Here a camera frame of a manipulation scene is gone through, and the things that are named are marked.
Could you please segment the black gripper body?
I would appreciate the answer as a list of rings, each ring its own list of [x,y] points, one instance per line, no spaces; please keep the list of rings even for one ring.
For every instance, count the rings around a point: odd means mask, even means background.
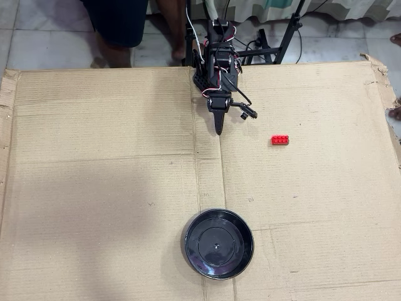
[[[207,108],[209,112],[222,110],[227,112],[231,105],[231,92],[212,92],[207,96]]]

